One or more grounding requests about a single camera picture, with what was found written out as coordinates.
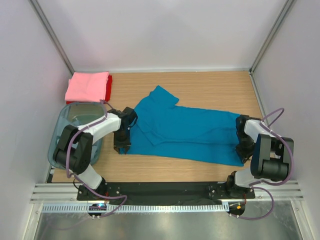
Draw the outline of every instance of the white panel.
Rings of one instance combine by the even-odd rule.
[[[0,23],[0,238],[18,240],[69,73],[28,1],[0,1]]]
[[[318,0],[296,1],[255,71],[266,112],[285,107],[274,129],[294,140],[294,175],[317,227],[320,222],[320,208],[316,207],[320,197],[319,13]]]
[[[40,0],[76,71],[251,67],[285,0]]]

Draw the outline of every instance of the plastic bin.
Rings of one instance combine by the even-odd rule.
[[[66,105],[60,112],[57,123],[54,128],[51,143],[48,151],[49,163],[59,169],[65,169],[62,165],[56,163],[53,159],[54,151],[57,147],[58,141],[64,130],[65,126],[73,125],[75,127],[88,124],[104,114],[103,107],[100,103],[96,102],[74,102]],[[91,165],[98,161],[102,147],[102,139],[98,140],[92,146],[91,152]]]

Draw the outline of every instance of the folded blue fabric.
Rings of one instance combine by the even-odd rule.
[[[127,154],[155,155],[243,166],[236,153],[239,114],[176,106],[179,99],[161,86],[135,107]]]

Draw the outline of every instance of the red cloth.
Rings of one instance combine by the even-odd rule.
[[[106,82],[106,86],[105,86],[105,101],[109,101],[110,100],[110,96],[111,96],[111,85],[112,85],[112,76],[109,74],[108,76],[108,81]],[[66,101],[66,104],[71,104],[74,103],[74,101]]]

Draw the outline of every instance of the wooden table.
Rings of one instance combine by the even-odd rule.
[[[135,107],[160,85],[180,99],[180,106],[261,117],[247,71],[114,73],[112,77],[110,104],[119,110]],[[103,139],[99,160],[93,168],[107,182],[225,181],[231,172],[241,169],[187,159],[119,155],[113,149],[113,134]],[[67,179],[65,170],[54,170],[53,183],[72,180]]]

